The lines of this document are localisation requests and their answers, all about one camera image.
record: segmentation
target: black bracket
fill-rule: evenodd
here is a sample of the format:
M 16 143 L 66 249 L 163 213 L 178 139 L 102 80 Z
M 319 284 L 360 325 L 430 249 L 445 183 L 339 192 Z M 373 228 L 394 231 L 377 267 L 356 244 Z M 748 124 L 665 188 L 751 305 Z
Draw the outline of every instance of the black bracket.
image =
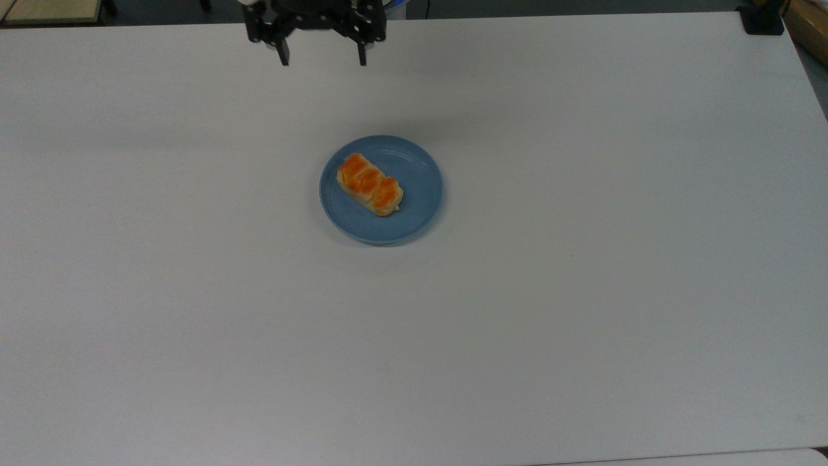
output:
M 268 10 L 275 13 L 265 22 Z M 258 0 L 242 5 L 244 24 L 251 42 L 264 42 L 279 52 L 284 66 L 290 63 L 287 37 L 296 29 L 332 29 L 357 44 L 359 64 L 365 66 L 365 51 L 385 40 L 386 17 L 382 0 Z
M 737 7 L 744 31 L 751 36 L 781 36 L 785 32 L 785 25 L 782 24 L 779 11 L 784 3 L 784 0 L 767 0 L 761 7 Z

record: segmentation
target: robotic arm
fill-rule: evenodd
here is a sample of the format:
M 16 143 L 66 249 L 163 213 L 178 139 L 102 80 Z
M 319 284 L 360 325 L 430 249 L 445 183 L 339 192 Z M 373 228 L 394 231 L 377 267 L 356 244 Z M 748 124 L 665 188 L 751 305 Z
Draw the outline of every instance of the robotic arm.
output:
M 239 0 L 251 42 L 276 49 L 284 66 L 290 61 L 286 38 L 295 29 L 333 29 L 357 44 L 359 64 L 365 47 L 385 40 L 383 0 Z M 265 22 L 268 9 L 276 13 Z

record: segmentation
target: blue plate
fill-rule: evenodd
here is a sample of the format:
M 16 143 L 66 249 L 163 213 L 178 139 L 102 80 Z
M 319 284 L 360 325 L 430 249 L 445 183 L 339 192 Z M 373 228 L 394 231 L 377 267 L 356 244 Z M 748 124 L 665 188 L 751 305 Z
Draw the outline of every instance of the blue plate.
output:
M 400 210 L 376 216 L 342 191 L 336 170 L 352 153 L 361 153 L 402 188 Z M 392 245 L 425 229 L 440 210 L 443 177 L 420 146 L 396 136 L 368 136 L 345 144 L 330 158 L 319 181 L 319 198 L 330 221 L 352 238 Z

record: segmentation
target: white table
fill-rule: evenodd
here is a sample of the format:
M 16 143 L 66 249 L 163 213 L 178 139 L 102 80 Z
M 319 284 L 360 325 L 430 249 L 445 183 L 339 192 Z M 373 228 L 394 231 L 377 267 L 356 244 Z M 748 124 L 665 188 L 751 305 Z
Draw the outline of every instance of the white table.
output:
M 791 449 L 736 454 L 703 454 L 672 458 L 630 459 L 586 464 L 588 466 L 826 466 L 828 459 L 812 449 Z
M 735 13 L 0 31 L 0 464 L 542 464 L 828 444 L 828 125 Z M 328 157 L 446 183 L 396 248 Z

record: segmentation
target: white surface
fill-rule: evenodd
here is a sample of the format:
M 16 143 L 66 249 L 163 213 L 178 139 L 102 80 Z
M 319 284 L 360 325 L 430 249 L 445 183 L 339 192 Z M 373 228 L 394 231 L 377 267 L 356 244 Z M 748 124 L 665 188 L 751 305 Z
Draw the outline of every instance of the white surface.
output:
M 587 463 L 587 466 L 598 466 L 599 464 L 602 466 L 826 466 L 828 460 L 812 449 L 792 449 L 736 454 L 706 454 L 679 458 L 607 461 Z
M 828 126 L 735 13 L 0 31 L 0 464 L 519 465 L 828 444 Z M 325 218 L 409 138 L 441 217 Z

